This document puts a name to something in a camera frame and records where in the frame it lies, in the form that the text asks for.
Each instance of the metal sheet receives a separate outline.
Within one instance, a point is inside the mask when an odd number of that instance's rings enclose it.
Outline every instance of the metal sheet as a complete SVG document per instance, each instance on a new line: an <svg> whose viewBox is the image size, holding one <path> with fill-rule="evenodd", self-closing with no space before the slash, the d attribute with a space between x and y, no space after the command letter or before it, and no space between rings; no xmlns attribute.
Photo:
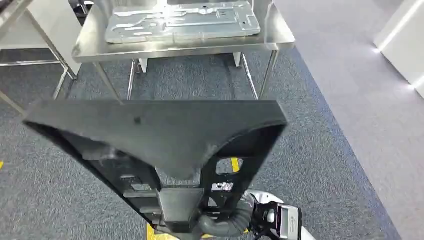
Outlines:
<svg viewBox="0 0 424 240"><path fill-rule="evenodd" d="M247 1L117 7L105 40L113 44L244 37L261 31Z"/></svg>

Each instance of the yellow tape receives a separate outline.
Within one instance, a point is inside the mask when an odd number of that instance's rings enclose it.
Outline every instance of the yellow tape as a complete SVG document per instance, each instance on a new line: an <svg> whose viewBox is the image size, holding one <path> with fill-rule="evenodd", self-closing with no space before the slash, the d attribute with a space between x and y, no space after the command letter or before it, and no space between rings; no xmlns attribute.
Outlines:
<svg viewBox="0 0 424 240"><path fill-rule="evenodd" d="M232 165L232 171L234 173L237 173L238 171L240 171L239 160L237 159L237 157L231 158L231 165ZM208 239L213 237L214 236L212 235L205 234L201 238ZM156 234L155 230L150 226L150 224L147 224L147 240L178 240L178 238L171 236L169 234L165 234L165 233Z"/></svg>
<svg viewBox="0 0 424 240"><path fill-rule="evenodd" d="M237 159L237 157L231 158L231 165L232 165L232 171L234 173L237 173L238 171L240 171L239 160Z"/></svg>

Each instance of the stainless steel table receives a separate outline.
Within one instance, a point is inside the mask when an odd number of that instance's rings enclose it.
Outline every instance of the stainless steel table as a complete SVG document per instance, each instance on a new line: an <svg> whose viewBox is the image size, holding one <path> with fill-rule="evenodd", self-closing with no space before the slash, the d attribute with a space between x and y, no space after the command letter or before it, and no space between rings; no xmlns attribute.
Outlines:
<svg viewBox="0 0 424 240"><path fill-rule="evenodd" d="M168 4L187 3L213 3L231 2L229 0L168 0ZM132 60L131 76L128 87L128 96L131 98L134 74L138 68L138 59L168 58L192 55L210 55L241 53L247 77L253 95L256 99L263 97L268 80L277 61L279 51L291 49L295 38L286 24L283 16L278 11L272 0L250 0L253 11L259 21L261 32L253 36L211 38L190 40L187 42L140 42L109 44L105 41L105 31L108 27L109 17L114 7L117 6L154 6L157 2L152 0L103 0L96 2L92 7L79 38L72 52L76 62L93 63L101 79L107 85L114 97L120 101L117 91L106 75L100 62L116 60ZM271 51L265 78L259 96L252 81L252 76L247 64L244 51Z"/></svg>
<svg viewBox="0 0 424 240"><path fill-rule="evenodd" d="M53 99L57 99L62 86L65 81L65 77L68 75L72 80L77 79L72 69L70 69L68 63L62 57L60 52L56 49L53 42L44 32L39 23L35 20L34 16L27 7L32 3L33 0L7 0L5 5L0 8L0 39L8 32L8 29L17 21L21 15L27 15L30 19L34 29L40 34L42 39L48 45L51 53L56 58L55 60L33 60L33 61L15 61L15 62L0 62L0 67L14 67L14 66L32 66L32 65L46 65L46 64L61 64L63 67L63 74L60 77L59 83L53 94ZM24 110L12 99L10 99L4 92L0 90L0 99L8 103L12 108L21 114L24 114Z"/></svg>

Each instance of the table top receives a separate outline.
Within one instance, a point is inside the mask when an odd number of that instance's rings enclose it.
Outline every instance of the table top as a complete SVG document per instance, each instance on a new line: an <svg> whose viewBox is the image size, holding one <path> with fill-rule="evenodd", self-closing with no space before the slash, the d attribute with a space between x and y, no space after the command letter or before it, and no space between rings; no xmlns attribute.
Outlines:
<svg viewBox="0 0 424 240"><path fill-rule="evenodd" d="M0 0L0 39L33 0Z"/></svg>
<svg viewBox="0 0 424 240"><path fill-rule="evenodd" d="M72 51L72 57L76 62L91 63L126 59L284 50L292 48L295 42L295 38L286 21L272 0L249 0L261 27L261 32L257 35L199 39L187 42L152 41L111 44L105 40L105 31L114 7L134 5L131 4L131 0L104 0L98 2L102 4L92 7ZM154 6L156 2L154 4L152 2L155 1L138 0L137 4ZM170 5L213 2L231 2L231 0L168 0Z"/></svg>

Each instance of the light strip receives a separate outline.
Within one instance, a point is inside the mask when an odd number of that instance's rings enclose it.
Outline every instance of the light strip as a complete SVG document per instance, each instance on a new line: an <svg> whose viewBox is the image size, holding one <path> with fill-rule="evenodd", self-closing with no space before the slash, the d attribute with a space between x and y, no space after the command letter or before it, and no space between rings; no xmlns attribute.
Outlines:
<svg viewBox="0 0 424 240"><path fill-rule="evenodd" d="M423 84L424 84L424 76L422 76L418 81L416 81L413 84L411 84L410 85L410 88L411 89L417 89L417 88L419 88Z"/></svg>
<svg viewBox="0 0 424 240"><path fill-rule="evenodd" d="M395 36L402 30L405 24L414 16L414 14L418 11L421 5L424 4L424 0L416 1L409 11L403 16L397 26L393 29L393 31L388 35L388 37L384 40L384 42L378 47L378 50L382 52L387 45L395 38Z"/></svg>

